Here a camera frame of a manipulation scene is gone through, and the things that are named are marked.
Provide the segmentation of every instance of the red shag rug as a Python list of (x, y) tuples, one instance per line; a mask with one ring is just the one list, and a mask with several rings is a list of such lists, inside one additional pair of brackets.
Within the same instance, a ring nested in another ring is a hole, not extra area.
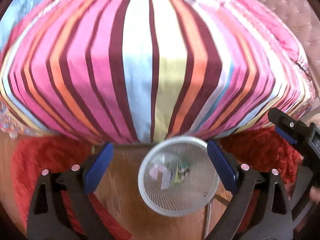
[(253, 169), (261, 172), (277, 169), (284, 183), (295, 182), (301, 155), (275, 132), (275, 127), (243, 131), (220, 142), (226, 152)]
[[(244, 131), (221, 139), (222, 147), (231, 152), (239, 161), (252, 168), (269, 172), (278, 169), (284, 183), (295, 181), (301, 155), (274, 128)], [(29, 205), (38, 176), (43, 169), (63, 172), (76, 163), (82, 163), (91, 154), (92, 144), (57, 137), (27, 138), (18, 143), (12, 159), (12, 179), (16, 201), (24, 223), (27, 226)], [(255, 209), (258, 192), (254, 192), (247, 213), (238, 232), (244, 231), (250, 223)], [(82, 232), (72, 212), (70, 199), (63, 194), (73, 228)], [(92, 206), (116, 240), (133, 240), (132, 235), (122, 228), (102, 206), (94, 194), (89, 196)]]
[[(64, 136), (30, 137), (21, 140), (13, 154), (12, 180), (16, 202), (25, 228), (29, 205), (39, 174), (44, 169), (52, 173), (64, 172), (74, 164), (81, 164), (91, 154), (92, 144), (78, 142)], [(71, 208), (68, 194), (62, 194), (73, 228), (82, 233), (80, 223)], [(133, 240), (132, 235), (121, 227), (92, 193), (89, 199), (105, 227), (116, 240)]]

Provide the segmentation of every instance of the screw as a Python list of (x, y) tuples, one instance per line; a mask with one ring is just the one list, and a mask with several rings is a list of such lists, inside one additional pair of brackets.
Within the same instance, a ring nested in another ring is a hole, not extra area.
[(48, 175), (49, 174), (49, 170), (45, 169), (41, 172), (42, 176)]
[(278, 170), (276, 170), (276, 169), (272, 169), (272, 171), (271, 171), (271, 172), (272, 172), (272, 174), (273, 174), (273, 175), (279, 175), (279, 171), (278, 171)]
[(249, 165), (248, 165), (248, 164), (246, 164), (246, 163), (242, 163), (242, 164), (241, 164), (241, 169), (243, 169), (244, 171), (247, 171), (247, 170), (249, 170), (249, 169), (250, 169), (250, 167), (249, 167)]
[(80, 169), (80, 165), (78, 165), (78, 164), (75, 164), (71, 167), (71, 170), (73, 170), (73, 171), (78, 171), (79, 169)]

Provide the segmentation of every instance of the light blue stripe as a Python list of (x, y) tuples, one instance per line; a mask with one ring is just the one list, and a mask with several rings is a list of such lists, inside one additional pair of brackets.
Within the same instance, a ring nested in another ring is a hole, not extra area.
[(234, 128), (230, 129), (230, 130), (227, 130), (227, 131), (224, 131), (223, 133), (219, 134), (216, 136), (216, 138), (222, 138), (222, 137), (225, 137), (225, 136), (228, 136), (230, 135), (231, 133), (233, 133), (235, 130), (237, 130), (238, 128), (246, 125), (251, 119), (253, 119), (257, 114), (258, 112), (264, 108), (264, 106), (269, 103), (271, 100), (273, 100), (277, 95), (278, 93), (280, 92), (281, 90), (281, 87), (283, 86), (283, 84), (281, 83), (282, 80), (279, 80), (277, 78), (277, 73), (278, 73), (278, 68), (279, 67), (282, 67), (281, 65), (279, 66), (279, 61), (275, 61), (273, 60), (273, 56), (272, 55), (268, 55), (268, 50), (266, 50), (266, 54), (268, 56), (268, 59), (269, 59), (269, 66), (270, 66), (270, 69), (271, 71), (273, 72), (273, 75), (274, 75), (274, 78), (275, 78), (275, 85), (273, 87), (273, 90), (270, 94), (270, 96), (267, 98), (267, 100), (265, 100), (264, 102), (262, 102), (261, 104), (259, 104), (256, 108), (254, 108), (251, 112), (249, 112), (243, 119), (242, 121)]
[(151, 130), (152, 53), (149, 0), (131, 0), (124, 19), (124, 77), (133, 125), (145, 143)]
[(35, 116), (33, 116), (28, 109), (25, 108), (25, 106), (23, 104), (20, 103), (20, 101), (18, 101), (13, 93), (10, 90), (10, 86), (9, 86), (9, 81), (8, 81), (8, 73), (9, 70), (11, 69), (14, 57), (18, 51), (18, 48), (20, 46), (20, 43), (22, 42), (23, 38), (27, 35), (28, 31), (31, 29), (31, 27), (36, 23), (38, 19), (35, 18), (29, 25), (28, 27), (22, 32), (22, 34), (20, 35), (20, 37), (17, 39), (17, 41), (15, 42), (15, 44), (12, 46), (9, 58), (7, 60), (6, 65), (4, 66), (4, 74), (3, 74), (3, 78), (2, 78), (2, 83), (4, 86), (4, 91), (7, 94), (8, 98), (12, 101), (12, 103), (18, 108), (20, 109), (20, 111), (22, 111), (25, 116), (31, 120), (32, 123), (34, 123), (39, 129), (41, 130), (45, 130), (45, 131), (49, 131), (49, 129), (47, 127), (45, 127)]
[(13, 0), (0, 20), (0, 50), (6, 44), (12, 28), (43, 0)]
[(36, 119), (35, 116), (33, 116), (33, 114), (31, 114), (31, 112), (23, 105), (20, 103), (20, 101), (18, 101), (12, 91), (10, 90), (10, 86), (9, 86), (9, 81), (8, 81), (8, 73), (12, 67), (12, 63), (14, 61), (14, 58), (16, 56), (16, 53), (18, 51), (18, 48), (22, 42), (22, 40), (24, 39), (24, 37), (27, 35), (27, 33), (29, 32), (29, 30), (33, 27), (33, 25), (35, 25), (35, 23), (42, 17), (44, 16), (46, 13), (48, 13), (53, 7), (55, 7), (58, 3), (60, 3), (62, 0), (55, 0), (52, 3), (50, 3), (46, 8), (44, 8), (44, 10), (42, 10), (34, 19), (33, 21), (25, 28), (25, 30), (22, 32), (22, 34), (17, 38), (17, 40), (15, 41), (15, 43), (13, 44), (10, 54), (8, 56), (8, 60), (6, 62), (6, 64), (3, 66), (4, 68), (4, 74), (2, 77), (2, 83), (4, 86), (4, 91), (7, 94), (7, 97), (9, 98), (9, 100), (20, 110), (23, 112), (23, 114), (30, 119), (30, 121), (32, 123), (34, 123), (39, 129), (44, 130), (44, 131), (50, 131), (46, 126), (44, 126), (38, 119)]
[(196, 127), (198, 127), (199, 123), (201, 122), (201, 120), (203, 119), (207, 111), (211, 108), (213, 102), (215, 102), (218, 99), (220, 94), (225, 89), (232, 62), (231, 62), (231, 55), (228, 50), (228, 46), (222, 34), (220, 33), (216, 23), (211, 18), (211, 16), (205, 10), (203, 10), (199, 6), (199, 4), (194, 3), (192, 0), (185, 0), (185, 1), (190, 3), (190, 5), (192, 5), (193, 9), (198, 13), (198, 15), (202, 18), (204, 23), (207, 25), (208, 30), (216, 46), (216, 49), (218, 51), (220, 60), (222, 62), (222, 69), (221, 69), (218, 85), (216, 89), (213, 91), (213, 93), (209, 96), (209, 98), (207, 99), (202, 109), (200, 110), (200, 113), (198, 114), (195, 121), (191, 125), (190, 130), (185, 133), (185, 135), (189, 135), (194, 133)]
[(234, 64), (233, 62), (231, 62), (231, 66), (230, 66), (230, 72), (229, 72), (229, 76), (228, 76), (228, 80), (226, 83), (225, 88), (223, 89), (222, 93), (218, 96), (217, 100), (213, 103), (213, 105), (210, 107), (209, 111), (206, 113), (206, 115), (204, 116), (204, 118), (201, 120), (201, 122), (198, 124), (197, 128), (196, 128), (196, 132), (200, 129), (200, 127), (208, 120), (208, 118), (212, 115), (213, 111), (217, 108), (218, 103), (220, 102), (221, 98), (223, 97), (223, 95), (225, 94), (225, 92), (227, 91), (227, 89), (229, 88), (230, 85), (230, 81), (231, 81), (231, 77), (233, 74), (233, 69), (234, 69)]

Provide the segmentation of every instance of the pink fabric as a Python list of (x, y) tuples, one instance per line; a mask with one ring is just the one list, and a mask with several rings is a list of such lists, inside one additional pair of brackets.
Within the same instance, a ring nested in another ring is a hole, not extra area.
[(243, 6), (246, 7), (248, 11), (257, 17), (260, 21), (268, 27), (270, 31), (279, 41), (282, 49), (287, 53), (288, 57), (292, 61), (298, 60), (299, 48), (294, 37), (288, 32), (285, 31), (282, 26), (279, 26), (279, 20), (275, 19), (273, 15), (269, 15), (263, 9), (263, 5), (257, 0), (237, 0), (241, 2)]
[(124, 121), (122, 112), (119, 109), (113, 88), (110, 61), (109, 61), (109, 46), (111, 37), (111, 28), (115, 18), (115, 13), (120, 6), (122, 0), (112, 0), (101, 16), (101, 21), (98, 27), (97, 36), (92, 45), (91, 58), (95, 77), (100, 77), (96, 80), (97, 87), (102, 94), (104, 101), (109, 107), (109, 111), (113, 116), (115, 123), (122, 132), (122, 136), (133, 141), (129, 129)]
[[(233, 20), (232, 17), (228, 17), (228, 14), (230, 14), (227, 10), (225, 10), (224, 8), (220, 8), (218, 13), (222, 14), (222, 15), (225, 15), (227, 17), (227, 19), (230, 20), (229, 24), (230, 25), (233, 25), (233, 26), (237, 26), (237, 29), (235, 29), (235, 32), (241, 32), (241, 33), (245, 33), (245, 36), (246, 36), (246, 39), (250, 39), (251, 37), (251, 34), (248, 33), (248, 31), (243, 28), (241, 25), (237, 24), (235, 20)], [(254, 50), (252, 49), (253, 46), (257, 46), (258, 48), (260, 48), (260, 45), (259, 44), (255, 44), (255, 41), (254, 39), (250, 39), (251, 40), (251, 44), (248, 44), (249, 47), (251, 47), (251, 50), (252, 50), (252, 55), (255, 56), (254, 57), (254, 60), (256, 60), (257, 58), (260, 57), (260, 54), (258, 54), (258, 51), (257, 50)], [(238, 65), (238, 62), (235, 61), (234, 59), (232, 59), (234, 64), (237, 64)], [(261, 85), (267, 85), (267, 87), (271, 88), (272, 86), (272, 82), (273, 80), (266, 80), (265, 79), (266, 77), (259, 77), (259, 81), (258, 81), (258, 84), (261, 84)], [(244, 76), (242, 78), (239, 78), (239, 88), (242, 86), (243, 82), (244, 82)], [(228, 96), (228, 91), (231, 89), (231, 86), (230, 88), (228, 88), (227, 92), (226, 92), (226, 97)], [(230, 119), (228, 120), (224, 125), (221, 125), (219, 128), (216, 129), (217, 133), (221, 132), (221, 131), (224, 131), (224, 130), (227, 130), (228, 128), (232, 128), (234, 127), (242, 118), (243, 116), (245, 115), (245, 111), (247, 111), (248, 107), (252, 106), (252, 105), (255, 105), (259, 100), (261, 100), (261, 98), (265, 97), (266, 94), (268, 94), (268, 90), (264, 90), (264, 92), (260, 95), (258, 95), (257, 93), (261, 92), (263, 89), (259, 89), (259, 90), (255, 90), (253, 92), (253, 95), (246, 101), (246, 103), (237, 111), (237, 113)], [(221, 100), (221, 102), (219, 103), (218, 107), (216, 108), (216, 110), (213, 112), (213, 114), (210, 116), (210, 118), (208, 118), (208, 120), (203, 124), (203, 126), (201, 127), (201, 130), (202, 132), (199, 132), (197, 133), (197, 136), (202, 136), (204, 133), (206, 133), (206, 130), (203, 130), (203, 129), (207, 129), (211, 126), (211, 124), (213, 123), (213, 121), (217, 118), (218, 114), (221, 113), (223, 107), (226, 105), (224, 104), (224, 102), (228, 102), (228, 100)]]
[[(60, 19), (58, 19), (56, 22), (54, 22), (53, 26), (60, 26), (64, 22), (63, 19), (67, 19), (67, 16), (66, 16), (65, 13), (69, 12), (69, 11), (72, 11), (72, 10), (75, 10), (77, 8), (77, 6), (80, 4), (81, 1), (82, 0), (78, 0), (78, 2), (76, 2), (75, 0), (63, 0), (62, 3), (65, 4), (64, 8), (66, 8), (66, 11), (64, 12), (64, 14), (62, 14)], [(55, 14), (55, 10), (53, 10), (53, 13), (50, 12), (47, 15), (45, 15), (41, 19), (42, 24), (45, 25), (48, 22), (48, 20), (52, 17), (52, 15), (54, 15), (54, 14)], [(38, 31), (38, 30), (32, 29), (31, 32), (29, 33), (29, 35), (31, 33), (34, 34), (36, 31)], [(46, 35), (43, 38), (43, 40), (40, 42), (40, 44), (44, 44), (44, 46), (41, 47), (42, 49), (38, 49), (37, 50), (36, 55), (35, 55), (35, 59), (37, 58), (37, 56), (40, 57), (42, 60), (46, 59), (46, 57), (44, 58), (43, 55), (48, 55), (49, 54), (49, 51), (51, 50), (51, 46), (52, 46), (51, 44), (53, 44), (53, 43), (54, 43), (54, 36)], [(39, 80), (39, 82), (37, 82), (37, 86), (39, 87), (40, 90), (41, 90), (41, 87), (46, 86), (46, 84), (48, 84), (50, 82), (49, 76), (48, 76), (48, 73), (47, 73), (47, 69), (45, 67), (43, 67), (43, 66), (45, 66), (45, 62), (41, 64), (41, 63), (37, 63), (36, 60), (33, 60), (32, 64), (31, 64), (33, 76), (37, 80)], [(17, 80), (20, 81), (18, 83), (22, 84), (21, 70), (15, 71), (15, 74), (16, 74)], [(46, 114), (46, 112), (43, 111), (42, 108), (38, 106), (38, 104), (34, 103), (34, 100), (26, 93), (24, 86), (20, 85), (19, 86), (19, 90), (22, 93), (22, 96), (25, 99), (25, 101), (28, 104), (28, 107), (29, 107), (29, 109), (31, 111), (33, 110), (33, 111), (35, 111), (37, 113), (44, 112)], [(50, 94), (50, 90), (47, 90), (47, 89), (44, 91), (44, 95), (46, 95), (46, 94), (47, 95), (49, 94), (49, 96), (47, 98), (50, 98), (50, 99), (55, 97), (53, 95), (56, 95), (55, 93)], [(57, 102), (51, 102), (51, 105), (56, 106)], [(51, 122), (48, 122), (47, 124), (48, 124), (49, 128), (51, 128), (53, 130), (58, 130), (59, 132), (70, 136), (70, 134), (68, 132), (65, 132), (65, 130), (62, 129), (60, 126), (58, 126), (59, 128), (57, 128), (57, 123), (55, 123), (53, 120)], [(77, 127), (79, 128), (79, 132), (80, 133), (84, 133), (85, 132), (85, 130), (81, 126), (77, 125)]]
[(7, 41), (7, 44), (4, 46), (4, 49), (0, 52), (0, 62), (3, 60), (4, 54), (7, 52), (7, 50), (10, 48), (11, 44), (17, 39), (19, 34), (21, 33), (21, 30), (24, 30), (26, 26), (32, 21), (36, 15), (43, 10), (48, 2), (51, 2), (54, 0), (44, 0), (39, 5), (35, 6), (11, 31), (9, 39)]
[[(73, 42), (69, 47), (67, 59), (70, 76), (74, 84), (90, 84), (88, 67), (84, 52), (86, 52), (87, 50), (88, 42), (92, 36), (92, 31), (95, 26), (95, 21), (93, 21), (92, 19), (97, 18), (98, 14), (104, 9), (107, 2), (108, 0), (98, 0), (90, 7), (90, 10), (88, 10), (88, 12), (81, 20)], [(107, 116), (106, 111), (96, 97), (92, 86), (88, 86), (86, 89), (83, 89), (80, 86), (75, 86), (75, 88), (79, 95), (81, 95), (81, 97), (85, 101), (86, 105), (90, 108), (95, 119), (99, 121), (100, 126), (105, 130), (105, 132), (108, 133), (115, 141), (127, 142), (123, 138), (119, 137), (119, 135), (116, 133), (116, 130), (109, 117)], [(126, 132), (128, 134), (128, 130), (120, 130), (121, 134), (125, 134)]]

